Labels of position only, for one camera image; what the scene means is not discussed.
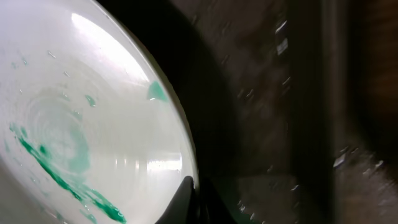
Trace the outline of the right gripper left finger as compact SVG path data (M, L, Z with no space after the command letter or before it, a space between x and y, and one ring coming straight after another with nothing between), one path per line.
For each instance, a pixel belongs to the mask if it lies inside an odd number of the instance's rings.
M155 224L196 224L197 195L193 177L186 176L172 197L165 212Z

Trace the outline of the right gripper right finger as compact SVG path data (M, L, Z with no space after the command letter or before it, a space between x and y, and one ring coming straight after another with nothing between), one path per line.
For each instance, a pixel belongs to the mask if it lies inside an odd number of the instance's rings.
M200 180L200 223L236 224L210 179Z

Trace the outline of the white plate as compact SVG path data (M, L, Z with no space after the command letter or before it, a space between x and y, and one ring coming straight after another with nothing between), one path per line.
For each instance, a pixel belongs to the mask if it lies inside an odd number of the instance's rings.
M156 223L186 176L178 98L109 12L1 2L2 223Z

